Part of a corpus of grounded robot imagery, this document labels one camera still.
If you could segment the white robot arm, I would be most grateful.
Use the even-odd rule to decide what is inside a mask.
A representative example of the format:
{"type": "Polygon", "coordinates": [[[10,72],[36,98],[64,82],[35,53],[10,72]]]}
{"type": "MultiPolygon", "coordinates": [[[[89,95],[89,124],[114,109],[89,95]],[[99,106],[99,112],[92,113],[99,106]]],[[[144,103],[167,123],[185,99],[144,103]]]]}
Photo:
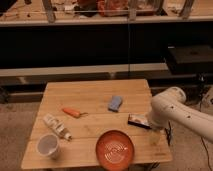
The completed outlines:
{"type": "Polygon", "coordinates": [[[186,94],[179,87],[170,87],[151,98],[147,114],[149,126],[162,130],[168,120],[173,120],[213,143],[213,116],[185,105],[186,94]]]}

